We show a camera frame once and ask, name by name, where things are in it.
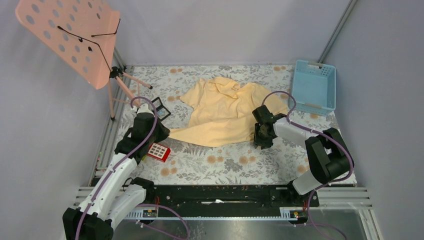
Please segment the yellow shirt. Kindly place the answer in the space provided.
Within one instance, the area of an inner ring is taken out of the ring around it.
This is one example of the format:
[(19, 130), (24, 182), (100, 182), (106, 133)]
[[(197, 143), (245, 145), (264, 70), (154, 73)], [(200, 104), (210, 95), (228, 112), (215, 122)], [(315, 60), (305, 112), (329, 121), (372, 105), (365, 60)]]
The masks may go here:
[(221, 147), (253, 139), (256, 120), (253, 111), (266, 105), (273, 114), (288, 113), (288, 105), (263, 85), (248, 82), (240, 86), (226, 77), (200, 79), (180, 100), (193, 109), (188, 126), (173, 128), (174, 140)]

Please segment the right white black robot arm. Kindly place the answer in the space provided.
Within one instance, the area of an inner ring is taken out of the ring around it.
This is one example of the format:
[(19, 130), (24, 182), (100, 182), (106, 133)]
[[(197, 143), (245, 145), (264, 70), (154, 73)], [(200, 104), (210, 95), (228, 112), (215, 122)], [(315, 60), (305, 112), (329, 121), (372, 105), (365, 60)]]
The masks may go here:
[(286, 198), (291, 205), (301, 205), (312, 190), (345, 173), (351, 174), (354, 162), (337, 129), (317, 131), (289, 121), (283, 113), (274, 115), (265, 105), (257, 107), (252, 114), (256, 120), (254, 147), (269, 149), (274, 139), (285, 138), (306, 150), (309, 170), (289, 183)]

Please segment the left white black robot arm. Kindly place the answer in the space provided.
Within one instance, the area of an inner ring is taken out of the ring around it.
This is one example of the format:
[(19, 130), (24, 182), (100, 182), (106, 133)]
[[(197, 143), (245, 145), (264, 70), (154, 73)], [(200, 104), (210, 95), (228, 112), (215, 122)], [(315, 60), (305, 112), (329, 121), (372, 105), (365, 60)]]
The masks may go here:
[(142, 182), (131, 183), (120, 197), (117, 193), (150, 146), (165, 140), (169, 134), (154, 112), (145, 110), (136, 114), (133, 126), (117, 143), (106, 172), (93, 190), (77, 208), (69, 207), (64, 212), (67, 240), (110, 240), (116, 227), (137, 204), (148, 206), (154, 202), (154, 190)]

